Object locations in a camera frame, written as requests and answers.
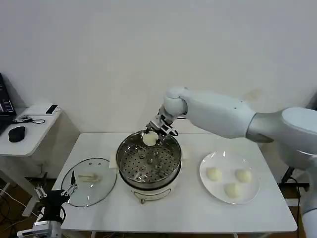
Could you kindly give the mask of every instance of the white robotic arm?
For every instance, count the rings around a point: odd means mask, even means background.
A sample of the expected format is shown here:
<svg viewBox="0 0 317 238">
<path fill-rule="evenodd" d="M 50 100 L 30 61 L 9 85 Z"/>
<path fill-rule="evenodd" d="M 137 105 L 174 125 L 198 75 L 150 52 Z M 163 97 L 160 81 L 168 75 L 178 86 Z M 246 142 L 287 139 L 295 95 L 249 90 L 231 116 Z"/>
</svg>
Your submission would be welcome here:
<svg viewBox="0 0 317 238">
<path fill-rule="evenodd" d="M 284 153 L 281 153 L 282 159 L 289 166 L 309 173 L 310 192 L 301 210 L 306 234 L 317 234 L 315 226 L 311 225 L 317 220 L 317 188 L 314 186 L 317 184 L 316 111 L 287 108 L 275 113 L 256 113 L 241 100 L 178 87 L 167 91 L 158 115 L 147 127 L 158 134 L 177 135 L 172 123 L 178 116 L 184 116 L 193 125 L 225 138 L 279 142 Z"/>
<path fill-rule="evenodd" d="M 293 149 L 317 154 L 317 112 L 287 108 L 275 113 L 256 113 L 243 101 L 208 91 L 172 88 L 164 96 L 158 115 L 150 121 L 155 130 L 178 116 L 225 138 L 246 137 L 254 142 L 277 140 Z"/>
</svg>

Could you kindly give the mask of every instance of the table leg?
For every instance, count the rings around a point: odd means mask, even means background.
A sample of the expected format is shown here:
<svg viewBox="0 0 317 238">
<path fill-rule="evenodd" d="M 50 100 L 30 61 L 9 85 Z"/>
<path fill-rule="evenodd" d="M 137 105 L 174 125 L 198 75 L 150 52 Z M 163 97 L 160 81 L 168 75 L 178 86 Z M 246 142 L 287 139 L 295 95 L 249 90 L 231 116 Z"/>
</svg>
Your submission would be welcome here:
<svg viewBox="0 0 317 238">
<path fill-rule="evenodd" d="M 8 189 L 9 186 L 10 186 L 10 183 L 7 182 L 6 185 L 3 187 L 2 191 L 0 192 L 0 197 L 5 195 L 5 192 L 6 192 L 6 190 Z"/>
<path fill-rule="evenodd" d="M 16 183 L 12 179 L 10 179 L 7 175 L 5 175 L 1 170 L 0 170 L 0 178 L 3 181 L 9 183 L 12 187 L 16 186 Z"/>
<path fill-rule="evenodd" d="M 15 166 L 9 161 L 10 158 L 1 157 L 0 158 L 0 169 L 3 175 L 9 178 L 17 185 L 19 185 L 24 191 L 32 196 L 29 203 L 27 204 L 25 210 L 23 211 L 23 216 L 30 216 L 35 204 L 38 202 L 38 196 L 34 190 L 34 186 L 22 176 Z"/>
<path fill-rule="evenodd" d="M 34 186 L 24 176 L 22 176 L 17 169 L 15 169 L 15 166 L 9 161 L 9 159 L 10 158 L 7 157 L 0 158 L 0 170 L 2 171 L 2 174 L 19 185 L 31 196 L 37 196 Z"/>
</svg>

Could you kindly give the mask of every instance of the steamed bun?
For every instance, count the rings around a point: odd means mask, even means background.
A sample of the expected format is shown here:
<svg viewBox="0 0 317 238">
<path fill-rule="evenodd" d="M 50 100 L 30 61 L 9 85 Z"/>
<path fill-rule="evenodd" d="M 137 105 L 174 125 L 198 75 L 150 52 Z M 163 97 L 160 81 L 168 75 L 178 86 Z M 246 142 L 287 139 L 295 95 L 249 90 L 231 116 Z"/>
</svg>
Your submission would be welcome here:
<svg viewBox="0 0 317 238">
<path fill-rule="evenodd" d="M 231 182 L 224 186 L 224 191 L 230 198 L 238 198 L 241 196 L 241 187 L 239 184 Z"/>
<path fill-rule="evenodd" d="M 142 136 L 143 143 L 148 146 L 154 146 L 157 143 L 158 138 L 159 135 L 154 131 L 150 131 L 149 133 Z"/>
<path fill-rule="evenodd" d="M 221 181 L 222 172 L 216 167 L 207 168 L 207 177 L 212 181 Z"/>
<path fill-rule="evenodd" d="M 236 170 L 235 175 L 239 182 L 249 183 L 252 181 L 252 173 L 250 170 L 239 169 Z"/>
</svg>

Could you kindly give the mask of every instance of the cable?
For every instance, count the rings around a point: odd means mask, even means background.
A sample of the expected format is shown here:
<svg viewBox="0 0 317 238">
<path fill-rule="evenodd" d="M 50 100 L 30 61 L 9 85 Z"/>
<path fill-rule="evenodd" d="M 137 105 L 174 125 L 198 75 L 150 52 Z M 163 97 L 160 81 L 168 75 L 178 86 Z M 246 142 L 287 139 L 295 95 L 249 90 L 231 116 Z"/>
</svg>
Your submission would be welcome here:
<svg viewBox="0 0 317 238">
<path fill-rule="evenodd" d="M 115 234 L 115 232 L 114 232 L 114 233 L 111 233 L 110 235 L 106 235 L 106 236 L 104 236 L 103 238 L 111 238 L 111 237 L 113 237 L 114 234 Z"/>
<path fill-rule="evenodd" d="M 296 179 L 294 179 L 293 177 L 289 177 L 290 179 L 294 180 L 295 183 L 298 183 Z M 297 205 L 297 219 L 296 219 L 296 223 L 297 223 L 297 238 L 299 238 L 299 208 L 300 208 L 300 201 L 301 201 L 301 192 L 299 191 L 299 186 L 297 186 L 297 192 L 298 192 L 298 205 Z"/>
<path fill-rule="evenodd" d="M 14 201 L 20 203 L 22 206 L 24 206 L 25 208 L 27 208 L 22 202 L 20 202 L 20 201 L 16 200 L 15 198 L 11 197 L 11 195 L 8 194 L 6 191 L 2 190 L 1 188 L 0 188 L 0 191 L 4 192 L 4 193 L 5 193 L 6 195 L 8 195 L 11 199 L 13 199 Z"/>
<path fill-rule="evenodd" d="M 11 223 L 11 229 L 10 229 L 10 235 L 9 235 L 9 237 L 12 237 L 12 232 L 14 232 L 15 234 L 17 234 L 17 231 L 16 231 L 16 228 L 15 228 L 15 226 L 12 224 L 12 222 L 10 222 Z"/>
<path fill-rule="evenodd" d="M 63 214 L 64 214 L 63 220 L 61 221 L 61 224 L 63 224 L 64 221 L 65 221 L 65 218 L 66 218 L 66 211 L 65 211 L 65 209 L 63 208 L 63 206 L 61 206 L 61 210 L 63 211 Z"/>
<path fill-rule="evenodd" d="M 34 216 L 28 217 L 28 218 L 26 218 L 26 219 L 23 219 L 22 221 L 18 221 L 18 222 L 16 222 L 16 223 L 13 223 L 11 226 L 8 226 L 7 228 L 4 228 L 2 231 L 0 231 L 0 233 L 4 232 L 6 229 L 9 229 L 10 227 L 14 226 L 15 224 L 24 222 L 24 221 L 29 220 L 29 219 L 31 219 L 31 218 L 34 218 Z"/>
<path fill-rule="evenodd" d="M 7 216 L 10 214 L 10 205 L 9 205 L 9 202 L 8 202 L 8 200 L 6 200 L 4 197 L 3 197 L 3 200 L 6 202 L 6 205 L 8 206 L 8 212 L 7 212 L 7 214 L 6 215 L 4 215 L 3 213 L 2 213 L 2 210 L 1 210 L 1 208 L 2 208 L 2 206 L 0 207 L 0 214 L 3 216 L 3 219 L 0 221 L 0 225 L 2 225 L 2 223 L 5 221 L 5 219 L 9 219 Z"/>
<path fill-rule="evenodd" d="M 20 123 L 34 123 L 34 124 L 44 124 L 45 123 L 45 119 L 33 119 L 29 116 L 23 116 L 21 117 L 21 121 L 18 120 L 14 120 L 11 123 L 12 124 L 20 124 Z"/>
</svg>

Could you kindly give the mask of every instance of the computer mouse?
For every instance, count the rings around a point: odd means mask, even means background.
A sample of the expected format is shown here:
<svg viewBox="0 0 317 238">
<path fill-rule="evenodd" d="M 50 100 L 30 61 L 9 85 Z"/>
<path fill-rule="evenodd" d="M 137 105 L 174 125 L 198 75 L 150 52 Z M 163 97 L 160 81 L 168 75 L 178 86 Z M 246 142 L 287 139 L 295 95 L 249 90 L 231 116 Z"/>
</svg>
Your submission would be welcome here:
<svg viewBox="0 0 317 238">
<path fill-rule="evenodd" d="M 24 136 L 25 136 L 24 126 L 18 126 L 9 131 L 9 141 L 12 143 L 23 140 Z"/>
</svg>

